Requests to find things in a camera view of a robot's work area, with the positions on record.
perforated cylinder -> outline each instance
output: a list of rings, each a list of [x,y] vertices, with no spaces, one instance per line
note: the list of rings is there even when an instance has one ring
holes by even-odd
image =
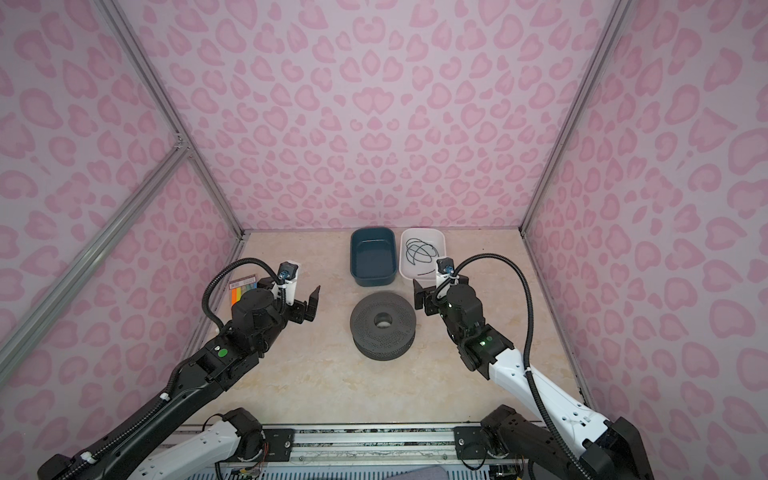
[[[416,314],[408,300],[378,292],[360,300],[349,318],[357,349],[374,360],[392,360],[407,352],[416,335]]]

pink leopard print wall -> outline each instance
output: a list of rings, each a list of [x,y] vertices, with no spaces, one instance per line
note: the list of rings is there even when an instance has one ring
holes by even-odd
[[[247,228],[515,226],[611,0],[126,0]]]
[[[0,392],[0,477],[37,478],[161,390],[232,245],[182,165]]]
[[[0,5],[0,345],[169,130],[88,0]]]
[[[532,241],[657,478],[768,477],[768,3],[640,3]]]

metal extrusion bar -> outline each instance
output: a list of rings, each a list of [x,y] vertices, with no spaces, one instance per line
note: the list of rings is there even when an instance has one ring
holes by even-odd
[[[64,308],[80,293],[91,275],[120,243],[147,205],[188,157],[189,148],[185,144],[174,147],[159,163],[159,167],[110,218],[107,225],[72,260],[67,271],[51,286],[45,298],[22,317],[19,327],[0,348],[0,388],[38,345]]]
[[[214,180],[213,175],[211,175],[208,166],[203,160],[203,156],[200,154],[197,145],[194,143],[194,139],[187,131],[181,116],[176,110],[173,101],[170,99],[170,95],[165,91],[160,75],[157,74],[154,67],[147,59],[147,53],[141,46],[123,9],[118,4],[117,0],[93,0],[93,2],[101,12],[104,20],[109,24],[126,56],[131,61],[141,80],[144,82],[144,86],[147,87],[147,92],[154,99],[163,118],[168,123],[171,130],[176,133],[177,139],[179,141],[187,142],[190,145],[193,153],[191,158],[192,165],[200,176],[200,179],[203,181],[206,190],[208,190],[208,194],[213,198],[214,203],[217,205],[224,218],[227,219],[230,228],[235,232],[237,237],[242,237],[243,228],[240,225],[240,221],[232,211],[232,207],[219,188],[219,185]]]
[[[238,260],[240,258],[240,254],[243,252],[243,248],[245,247],[246,242],[248,241],[248,236],[250,234],[246,233],[245,236],[241,239],[235,239],[235,243],[232,246],[232,250],[230,251],[230,254],[227,256],[227,260],[225,260],[224,265],[229,265],[235,260]],[[230,272],[229,275],[224,277],[221,282],[219,282],[218,285],[216,285],[216,289],[214,289],[213,294],[210,296],[210,305],[212,305],[211,309],[215,312],[219,308],[219,305],[221,304],[221,300],[224,296],[224,294],[227,292],[227,284],[230,282],[230,278],[232,277],[234,272]],[[191,356],[193,353],[195,353],[197,350],[200,349],[200,347],[205,342],[206,334],[208,333],[208,329],[210,328],[210,320],[205,315],[201,315],[200,319],[197,322],[197,326],[195,327],[195,330],[192,332],[192,336],[190,337],[190,341],[187,343],[187,348],[184,350],[184,353],[181,355],[181,358],[186,359],[187,357]]]
[[[541,268],[533,255],[528,237],[523,236],[523,244],[525,245],[525,251],[528,253],[528,258],[531,260],[533,270],[536,272],[536,280],[538,280],[538,284],[541,286],[541,291],[544,293],[544,301],[547,303],[547,308],[549,308],[549,313],[552,315],[552,319],[554,319],[554,329],[558,331],[560,342],[563,345],[563,350],[565,350],[565,356],[568,357],[568,361],[571,363],[571,371],[574,373],[576,385],[581,393],[581,398],[584,400],[585,405],[593,409],[595,408],[594,397],[589,392],[584,372],[581,370],[581,364],[576,359],[576,354],[574,353],[571,341],[568,339],[568,336],[565,335],[564,325],[560,321],[557,311],[554,309],[554,297],[549,291],[547,283],[544,281],[544,277],[541,274]]]
[[[269,462],[268,468],[381,465],[461,465],[456,454],[454,428],[478,423],[264,425],[265,431],[289,428],[296,433],[288,462]],[[199,425],[182,425],[154,454],[198,435]],[[487,464],[515,463],[514,458],[487,458]],[[253,466],[230,463],[228,468]]]
[[[571,141],[573,133],[576,131],[579,119],[581,119],[582,114],[587,109],[589,98],[592,96],[592,92],[594,92],[600,82],[600,78],[608,64],[608,59],[613,53],[614,48],[616,48],[616,44],[621,37],[621,32],[628,23],[630,13],[636,3],[637,0],[617,0],[611,9],[611,13],[608,16],[608,20],[603,29],[603,34],[587,64],[587,69],[584,72],[584,79],[579,85],[576,97],[571,104],[571,109],[565,117],[563,127],[560,129],[558,137],[555,139],[554,147],[547,159],[544,173],[541,174],[541,178],[539,178],[539,181],[536,184],[531,204],[528,206],[528,209],[523,216],[523,221],[520,226],[520,231],[523,233],[523,237],[531,226],[533,216],[544,197],[544,193],[551,183],[554,169],[560,163],[565,148],[568,145],[568,142]]]

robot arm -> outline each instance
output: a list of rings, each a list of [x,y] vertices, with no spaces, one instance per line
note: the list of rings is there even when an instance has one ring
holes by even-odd
[[[259,421],[247,410],[235,409],[199,435],[148,456],[128,480],[184,480],[215,462],[260,457],[264,441]]]
[[[494,254],[487,255],[511,262]],[[490,450],[501,455],[523,455],[560,478],[583,478],[587,472],[592,478],[653,479],[640,434],[629,421],[624,418],[609,421],[529,366],[538,393],[535,396],[526,376],[522,352],[485,323],[482,302],[469,286],[468,277],[458,275],[457,270],[467,261],[457,270],[448,257],[438,258],[435,263],[436,286],[423,288],[413,281],[414,307],[423,308],[428,316],[439,313],[471,372],[477,370],[510,392],[538,418],[548,415],[551,426],[559,432],[579,465],[556,445],[550,431],[527,422],[507,406],[500,406],[482,421]]]
[[[208,308],[210,292],[227,273],[247,263],[265,266],[270,276],[260,280],[257,288],[245,292],[240,301],[232,305],[232,320],[226,325],[221,324],[221,320]],[[38,479],[125,480],[131,477],[144,459],[177,427],[201,407],[234,386],[243,375],[256,366],[289,321],[312,321],[317,311],[320,287],[315,289],[307,302],[295,300],[293,292],[296,288],[298,266],[285,262],[280,265],[279,270],[278,276],[258,259],[238,260],[222,270],[203,295],[204,312],[217,325],[222,326],[218,335],[206,342],[190,358],[182,360],[171,373],[166,388],[136,413],[74,457],[60,454],[51,457],[38,470]],[[280,293],[281,289],[276,289],[273,293],[273,285],[282,286],[288,278],[293,282],[290,303],[287,301],[287,295]],[[233,442],[208,445],[216,448],[208,449],[210,451],[207,459],[224,460],[235,455],[237,458],[249,460],[258,455],[261,442],[257,440],[261,434],[261,425],[244,410],[238,415],[233,412],[225,416],[224,423],[231,425],[220,425],[220,435],[223,433],[231,437],[230,430],[234,425],[239,442],[237,445]],[[146,478],[147,475],[140,474],[140,477]],[[168,477],[164,473],[159,478]]]

beige tabletop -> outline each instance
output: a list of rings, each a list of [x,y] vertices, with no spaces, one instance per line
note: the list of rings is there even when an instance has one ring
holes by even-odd
[[[395,229],[398,240],[402,229]],[[437,315],[416,312],[416,336],[398,359],[377,362],[355,347],[349,315],[365,296],[391,291],[412,302],[412,284],[399,275],[387,286],[358,286],[349,273],[352,231],[253,233],[241,257],[257,257],[276,269],[284,260],[302,264],[296,298],[322,285],[317,318],[289,323],[260,364],[229,392],[193,415],[202,423],[216,412],[244,407],[262,423],[477,422],[502,403],[533,415],[514,397],[477,372],[469,372]],[[531,363],[576,398],[578,388],[533,267],[517,230],[447,230],[446,249],[458,264],[482,252],[515,261],[531,286],[535,335]],[[235,276],[257,273],[242,266]],[[486,322],[523,347],[525,297],[515,272],[497,260],[479,260],[462,274],[483,302]],[[231,318],[225,298],[218,309]]]

